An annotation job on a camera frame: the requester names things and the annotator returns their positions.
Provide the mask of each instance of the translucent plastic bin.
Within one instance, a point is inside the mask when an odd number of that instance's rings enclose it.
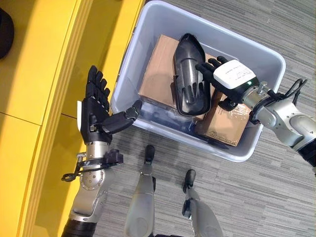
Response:
[[[138,91],[160,35],[178,40],[185,33],[195,35],[204,51],[210,55],[222,55],[228,60],[238,59],[252,69],[259,80],[267,81],[277,91],[285,71],[285,60],[280,54],[175,6],[162,1],[150,1],[142,9],[121,66],[111,98],[114,113],[126,110],[140,98]],[[252,155],[262,131],[262,125],[252,126],[248,123],[239,144],[223,149],[181,131],[181,123],[188,123],[185,119],[179,121],[175,128],[158,119],[165,116],[170,117],[159,107],[145,103],[134,125],[236,162],[245,161]]]

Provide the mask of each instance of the yellow surface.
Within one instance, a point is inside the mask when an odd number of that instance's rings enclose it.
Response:
[[[63,114],[77,117],[74,101],[82,100],[87,71],[92,64],[103,72],[111,97],[124,52],[143,4],[144,0],[94,1],[71,76]]]
[[[84,151],[77,121],[62,115],[49,160],[43,191],[39,202],[36,225],[45,228],[51,237],[61,236],[68,219],[75,195],[79,189],[79,179],[71,183],[62,182],[60,178],[65,173],[75,169],[76,154]]]
[[[24,203],[25,211],[18,236],[32,236],[54,136],[91,3],[92,1],[77,0],[64,45],[60,48],[60,60],[56,65],[53,85],[39,135],[39,146],[36,149],[33,168],[30,172],[30,182]]]
[[[113,90],[143,3],[0,1],[15,24],[12,49],[0,60],[0,159],[10,158],[4,160],[9,173],[0,173],[0,179],[14,174],[17,180],[13,188],[4,186],[9,196],[0,195],[0,211],[6,213],[1,223],[8,226],[0,230],[0,237],[54,237],[62,232],[78,184],[62,183],[61,173],[73,171],[76,153],[83,149],[75,119],[61,113],[76,116],[76,100],[83,98],[91,64],[105,73]],[[59,139],[71,134],[69,139],[75,144],[62,147]],[[57,160],[65,170],[58,167]]]
[[[1,0],[14,41],[0,60],[0,112],[41,125],[76,0]]]
[[[0,236],[14,237],[40,126],[0,113]]]

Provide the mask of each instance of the cardboard box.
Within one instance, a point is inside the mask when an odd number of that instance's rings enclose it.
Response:
[[[244,104],[238,104],[234,110],[227,112],[218,106],[218,102],[225,98],[223,93],[214,93],[211,109],[203,121],[197,122],[195,133],[237,146],[251,110]]]
[[[161,35],[148,63],[143,83],[139,90],[142,98],[166,110],[177,112],[175,102],[175,75],[173,55],[179,41],[168,36]],[[206,59],[215,58],[206,54]],[[202,120],[204,115],[196,116],[196,120]]]

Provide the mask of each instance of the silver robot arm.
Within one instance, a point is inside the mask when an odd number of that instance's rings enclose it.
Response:
[[[238,103],[245,104],[252,110],[252,123],[261,123],[271,129],[282,143],[316,166],[316,122],[295,106],[300,89],[307,80],[298,79],[285,94],[274,93],[265,81],[259,83],[254,72],[237,60],[228,61],[219,56],[217,60],[209,59],[208,62],[198,64],[196,69],[203,74],[205,81],[227,95],[220,107],[230,111]],[[292,95],[295,95],[294,100],[290,101],[288,98]]]
[[[273,101],[274,97],[277,98],[277,94],[263,81],[259,86],[252,87],[246,92],[243,102],[253,109],[254,123],[258,121],[271,129],[283,144],[297,151],[304,160],[315,167],[315,120],[300,112],[292,101]]]
[[[131,126],[137,119],[142,102],[136,101],[124,112],[109,115],[108,95],[103,74],[92,66],[85,98],[78,102],[77,125],[86,144],[86,152],[77,155],[74,173],[65,174],[63,181],[80,178],[80,188],[75,197],[62,237],[92,237],[113,182],[111,166],[123,163],[118,150],[110,150],[112,134]]]

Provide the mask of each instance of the black shoe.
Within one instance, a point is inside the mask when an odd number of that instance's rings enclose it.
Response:
[[[145,149],[145,161],[144,163],[152,164],[155,156],[155,148],[152,145],[148,145]]]
[[[196,179],[196,171],[194,169],[189,169],[184,179],[184,185],[182,189],[184,193],[187,193],[187,188],[190,188],[193,186],[195,179]]]

